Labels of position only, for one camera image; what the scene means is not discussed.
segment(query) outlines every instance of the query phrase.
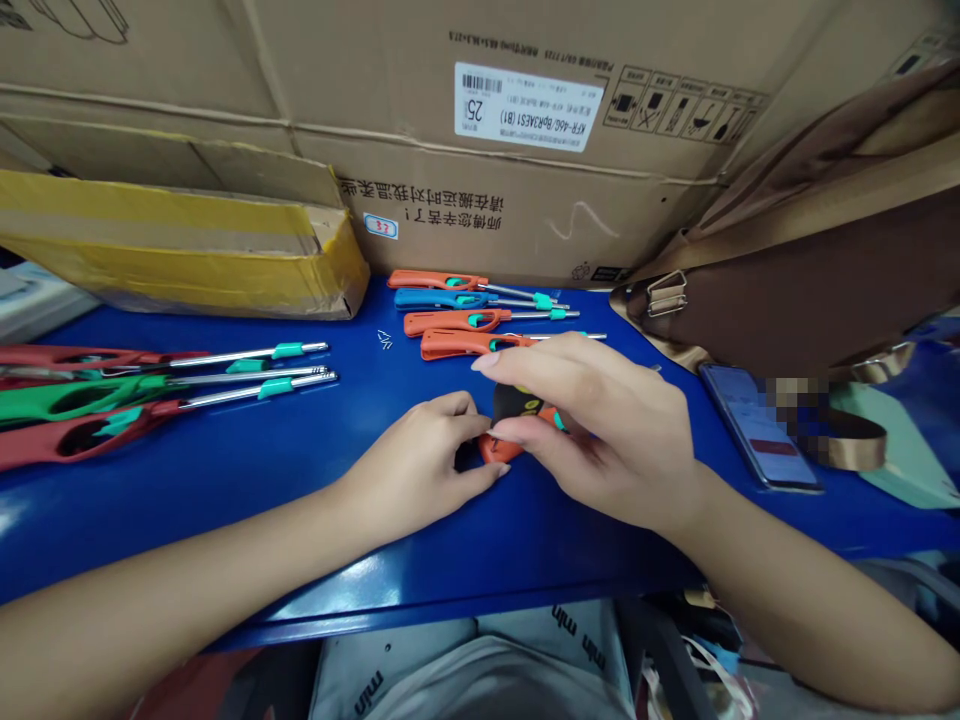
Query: shipping label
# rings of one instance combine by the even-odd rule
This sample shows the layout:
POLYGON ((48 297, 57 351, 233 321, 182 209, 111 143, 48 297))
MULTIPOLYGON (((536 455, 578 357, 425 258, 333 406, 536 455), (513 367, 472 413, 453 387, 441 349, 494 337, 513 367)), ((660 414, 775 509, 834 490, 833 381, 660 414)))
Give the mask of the shipping label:
POLYGON ((583 152, 603 86, 456 64, 457 135, 583 152))

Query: blue tabletop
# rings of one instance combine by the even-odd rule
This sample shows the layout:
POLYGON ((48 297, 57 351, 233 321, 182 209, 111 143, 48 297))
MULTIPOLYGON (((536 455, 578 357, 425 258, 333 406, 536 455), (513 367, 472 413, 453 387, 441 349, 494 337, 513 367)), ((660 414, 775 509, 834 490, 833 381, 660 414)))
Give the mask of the blue tabletop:
MULTIPOLYGON (((411 405, 469 390, 490 413, 492 383, 469 358, 426 363, 402 331, 392 292, 374 278, 351 322, 140 315, 101 308, 44 338, 58 345, 229 352, 327 341, 335 384, 174 419, 84 463, 0 478, 0 603, 76 573, 249 517, 336 480, 411 405), (380 332, 393 345, 384 350, 380 332)), ((602 293, 564 290, 578 320, 514 322, 513 332, 606 332, 634 361, 661 363, 686 393, 697 456, 754 502, 847 558, 960 549, 960 520, 909 507, 857 475, 817 468, 822 496, 765 491, 750 474, 700 380, 665 361, 602 293)), ((304 587, 218 647, 262 645, 376 627, 652 592, 696 581, 652 533, 567 498, 529 456, 490 492, 416 535, 304 587)))

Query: white cloth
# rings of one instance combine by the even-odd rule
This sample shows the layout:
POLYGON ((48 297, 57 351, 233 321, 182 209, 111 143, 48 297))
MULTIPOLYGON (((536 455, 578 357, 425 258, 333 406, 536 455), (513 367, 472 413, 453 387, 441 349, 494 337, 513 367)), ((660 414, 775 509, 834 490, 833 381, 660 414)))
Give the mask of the white cloth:
POLYGON ((613 604, 595 600, 328 640, 311 720, 633 717, 613 604))
POLYGON ((593 673, 487 635, 401 680, 367 720, 492 717, 632 720, 634 714, 623 695, 593 673))

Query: phone screen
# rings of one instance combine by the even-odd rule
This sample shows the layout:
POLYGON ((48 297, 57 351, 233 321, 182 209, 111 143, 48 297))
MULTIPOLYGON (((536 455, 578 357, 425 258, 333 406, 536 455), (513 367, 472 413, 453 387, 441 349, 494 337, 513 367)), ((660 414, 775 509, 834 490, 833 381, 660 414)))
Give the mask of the phone screen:
POLYGON ((704 365, 701 374, 762 481, 811 490, 821 487, 793 440, 774 420, 750 373, 704 365))

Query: hand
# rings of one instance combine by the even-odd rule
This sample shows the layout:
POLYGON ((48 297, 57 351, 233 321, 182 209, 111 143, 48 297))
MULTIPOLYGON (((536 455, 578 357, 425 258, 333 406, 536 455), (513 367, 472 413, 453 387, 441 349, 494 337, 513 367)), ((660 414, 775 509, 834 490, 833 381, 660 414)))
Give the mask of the hand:
POLYGON ((686 398, 653 370, 579 333, 484 355, 473 369, 561 409, 570 435, 538 417, 501 420, 490 435, 522 445, 574 500, 661 534, 699 512, 686 398))
POLYGON ((510 466, 458 473, 454 454, 490 428, 468 392, 410 408, 333 488, 377 546, 406 537, 488 490, 510 466))

